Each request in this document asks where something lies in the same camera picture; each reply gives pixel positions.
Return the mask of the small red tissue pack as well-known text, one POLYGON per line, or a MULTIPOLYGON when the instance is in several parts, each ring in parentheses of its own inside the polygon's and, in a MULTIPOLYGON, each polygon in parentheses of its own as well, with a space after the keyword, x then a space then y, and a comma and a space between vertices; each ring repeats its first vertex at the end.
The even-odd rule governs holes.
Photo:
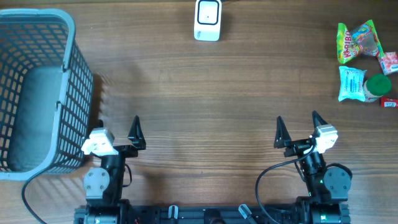
POLYGON ((383 57, 378 57, 383 74, 390 75, 398 71, 398 58, 395 52, 386 52, 383 57))

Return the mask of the red stick packet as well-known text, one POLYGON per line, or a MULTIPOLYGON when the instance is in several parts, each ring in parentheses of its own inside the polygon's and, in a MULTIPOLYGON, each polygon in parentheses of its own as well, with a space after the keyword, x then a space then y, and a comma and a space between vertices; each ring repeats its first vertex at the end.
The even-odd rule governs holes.
POLYGON ((385 96, 380 97, 380 106, 383 108, 397 108, 398 99, 388 98, 385 96))

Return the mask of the green Haribo candy bag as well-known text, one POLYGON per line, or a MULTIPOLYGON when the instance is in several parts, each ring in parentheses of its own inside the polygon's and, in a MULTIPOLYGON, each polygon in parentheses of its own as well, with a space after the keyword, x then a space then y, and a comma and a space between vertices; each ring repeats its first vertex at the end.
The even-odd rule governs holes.
POLYGON ((340 64, 345 64, 361 54, 383 57, 384 51, 373 20, 370 19, 353 30, 348 30, 344 23, 339 23, 336 34, 336 54, 340 64))

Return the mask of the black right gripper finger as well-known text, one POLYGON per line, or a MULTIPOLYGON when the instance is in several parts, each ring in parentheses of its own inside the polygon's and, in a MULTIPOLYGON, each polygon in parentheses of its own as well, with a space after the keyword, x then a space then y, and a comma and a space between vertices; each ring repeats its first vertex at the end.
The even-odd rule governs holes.
POLYGON ((316 129, 319 126, 327 125, 328 123, 319 115, 317 111, 312 111, 313 125, 316 129))
POLYGON ((286 148, 292 143, 290 134, 281 116, 277 117, 277 127, 274 139, 274 148, 286 148))

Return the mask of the green lid jar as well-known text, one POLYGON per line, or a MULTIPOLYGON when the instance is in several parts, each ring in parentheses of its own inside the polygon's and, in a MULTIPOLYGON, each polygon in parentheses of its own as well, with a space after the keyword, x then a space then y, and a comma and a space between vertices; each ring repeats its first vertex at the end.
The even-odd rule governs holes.
POLYGON ((391 89, 392 82, 389 77, 381 73, 373 75, 363 85, 365 102, 374 102, 389 93, 391 89))

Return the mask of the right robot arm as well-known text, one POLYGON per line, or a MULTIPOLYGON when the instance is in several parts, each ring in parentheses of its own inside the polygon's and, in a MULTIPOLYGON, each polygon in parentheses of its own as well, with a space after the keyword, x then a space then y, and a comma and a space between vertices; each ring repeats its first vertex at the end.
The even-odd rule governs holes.
POLYGON ((274 147, 284 148, 285 157, 296 157, 295 167, 308 190, 307 197, 277 206, 281 223, 349 223, 348 191, 352 172, 341 164, 327 164, 323 154, 331 149, 338 131, 316 111, 312 112, 314 132, 306 139, 293 141, 283 119, 277 118, 274 147))

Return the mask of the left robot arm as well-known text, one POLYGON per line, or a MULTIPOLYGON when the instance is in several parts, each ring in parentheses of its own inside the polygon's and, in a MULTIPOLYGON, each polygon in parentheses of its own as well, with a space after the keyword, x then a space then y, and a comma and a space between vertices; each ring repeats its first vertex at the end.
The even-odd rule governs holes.
POLYGON ((137 157, 138 152, 146 149, 140 119, 134 117, 127 139, 128 145, 114 146, 112 132, 99 121, 99 127, 93 129, 82 146, 86 155, 101 159, 99 167, 90 169, 83 178, 86 192, 86 207, 75 210, 75 223, 131 223, 132 207, 128 199, 122 199, 124 173, 131 168, 126 159, 137 157))

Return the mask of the mint green wipes pack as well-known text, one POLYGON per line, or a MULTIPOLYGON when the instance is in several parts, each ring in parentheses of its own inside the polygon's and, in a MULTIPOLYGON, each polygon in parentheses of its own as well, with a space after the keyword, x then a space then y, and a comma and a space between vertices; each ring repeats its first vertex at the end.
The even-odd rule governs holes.
POLYGON ((366 70, 359 70, 346 66, 339 66, 340 71, 340 92, 338 101, 358 100, 365 101, 363 91, 364 75, 366 70))

